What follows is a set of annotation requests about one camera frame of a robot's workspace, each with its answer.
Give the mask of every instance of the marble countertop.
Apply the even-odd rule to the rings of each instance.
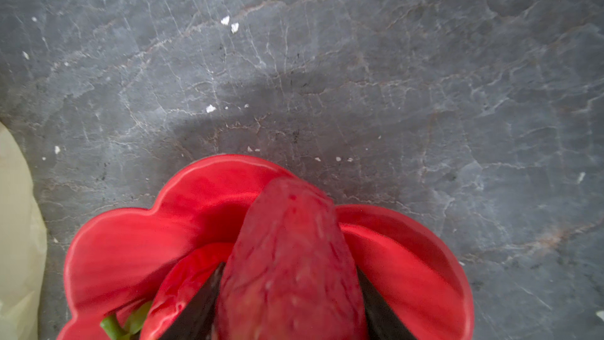
[[[0,0],[0,121],[48,226],[42,340],[79,227],[216,153],[425,224],[475,339],[604,338],[604,0]]]

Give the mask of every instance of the beige cloth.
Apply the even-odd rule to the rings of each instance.
[[[25,158],[0,124],[0,339],[36,340],[46,226]]]

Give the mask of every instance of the red flower-shaped bowl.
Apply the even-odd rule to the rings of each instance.
[[[208,157],[168,181],[153,208],[88,221],[67,252],[72,319],[57,340],[107,340],[100,321],[123,320],[152,299],[170,269],[210,243],[234,243],[249,206],[274,178],[295,176],[263,159]],[[357,265],[419,340],[471,340],[472,293],[457,259],[426,227],[370,205],[336,207]]]

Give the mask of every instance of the red fruit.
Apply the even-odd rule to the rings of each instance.
[[[247,212],[221,281],[220,340],[365,340],[355,262],[333,202],[291,178]]]
[[[197,248],[179,261],[155,295],[140,340],[157,340],[201,289],[218,264],[227,260],[232,243],[212,243]]]

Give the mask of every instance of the red strawberry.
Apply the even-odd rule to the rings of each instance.
[[[355,262],[333,202],[291,178],[252,204],[216,306],[220,340],[366,340]]]

